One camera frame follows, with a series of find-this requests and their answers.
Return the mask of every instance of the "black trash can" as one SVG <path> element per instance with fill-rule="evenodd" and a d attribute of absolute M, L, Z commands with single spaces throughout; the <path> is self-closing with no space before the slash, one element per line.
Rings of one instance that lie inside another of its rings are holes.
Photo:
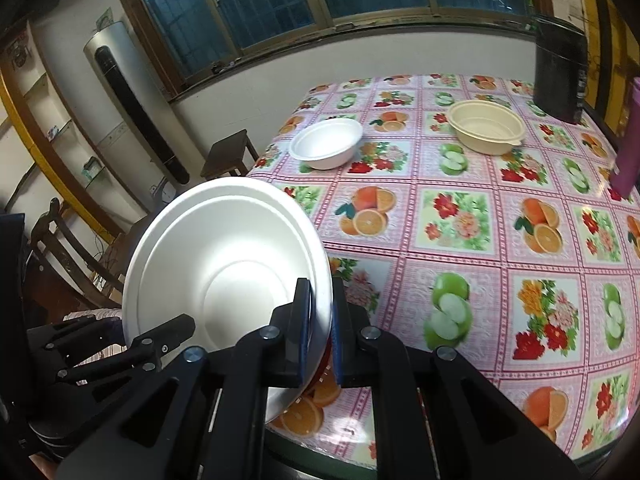
<path fill-rule="evenodd" d="M 533 102 L 542 111 L 576 124 L 587 86 L 587 38 L 565 20 L 537 16 Z"/>

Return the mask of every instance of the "window frame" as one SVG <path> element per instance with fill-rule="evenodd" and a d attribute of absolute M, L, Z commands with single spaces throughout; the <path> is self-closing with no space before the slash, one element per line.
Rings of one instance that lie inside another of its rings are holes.
<path fill-rule="evenodd" d="M 529 23 L 529 17 L 526 15 L 462 7 L 440 7 L 437 0 L 429 0 L 428 7 L 376 10 L 332 18 L 325 0 L 306 0 L 315 23 L 241 48 L 234 42 L 218 3 L 215 0 L 205 0 L 220 28 L 230 54 L 210 63 L 199 72 L 184 77 L 180 74 L 177 62 L 171 55 L 171 49 L 166 39 L 158 32 L 156 23 L 149 14 L 144 1 L 120 1 L 143 49 L 158 72 L 169 99 L 175 98 L 194 85 L 215 78 L 220 68 L 228 66 L 230 63 L 236 65 L 251 62 L 257 58 L 262 59 L 294 46 L 311 41 L 322 41 L 336 34 L 341 34 L 345 30 L 361 30 L 390 25 L 459 23 L 462 25 L 501 25 L 516 31 L 524 31 L 526 24 Z M 532 2 L 535 12 L 553 15 L 551 0 L 525 0 L 525 5 L 529 6 L 530 2 Z"/>

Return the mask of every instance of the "plastic bowl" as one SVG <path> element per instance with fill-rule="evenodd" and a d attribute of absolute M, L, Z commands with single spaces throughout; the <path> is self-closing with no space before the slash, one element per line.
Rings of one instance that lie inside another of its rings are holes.
<path fill-rule="evenodd" d="M 508 108 L 487 101 L 459 101 L 447 111 L 458 140 L 470 150 L 502 155 L 519 146 L 525 134 L 522 119 Z"/>
<path fill-rule="evenodd" d="M 316 170 L 343 165 L 356 152 L 362 124 L 353 119 L 327 119 L 306 127 L 289 145 L 290 155 Z"/>
<path fill-rule="evenodd" d="M 276 187 L 220 178 L 190 189 L 159 214 L 127 272 L 126 341 L 185 312 L 196 330 L 174 355 L 190 345 L 207 351 L 232 346 L 268 324 L 274 307 L 293 300 L 297 278 L 311 281 L 315 299 L 305 381 L 300 388 L 270 388 L 271 420 L 314 376 L 330 334 L 332 305 L 331 272 L 318 233 L 295 200 Z"/>

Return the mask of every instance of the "pink thermos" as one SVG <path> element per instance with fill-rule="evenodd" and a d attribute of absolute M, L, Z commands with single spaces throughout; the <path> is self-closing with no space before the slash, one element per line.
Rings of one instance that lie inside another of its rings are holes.
<path fill-rule="evenodd" d="M 628 198 L 640 174 L 640 77 L 634 78 L 629 101 L 629 122 L 609 177 L 611 187 L 624 198 Z"/>

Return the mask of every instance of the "screw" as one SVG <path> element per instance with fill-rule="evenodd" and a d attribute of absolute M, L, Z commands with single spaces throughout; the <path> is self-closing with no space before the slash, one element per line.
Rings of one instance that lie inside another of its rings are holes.
<path fill-rule="evenodd" d="M 450 346 L 438 346 L 436 355 L 443 361 L 453 361 L 453 359 L 456 358 L 457 352 Z"/>
<path fill-rule="evenodd" d="M 182 352 L 184 360 L 188 363 L 195 363 L 204 357 L 206 352 L 202 346 L 190 346 Z"/>
<path fill-rule="evenodd" d="M 366 326 L 360 330 L 360 335 L 366 340 L 378 339 L 382 332 L 377 326 Z"/>
<path fill-rule="evenodd" d="M 263 326 L 259 333 L 262 339 L 275 339 L 280 335 L 280 329 L 277 326 L 267 325 Z"/>

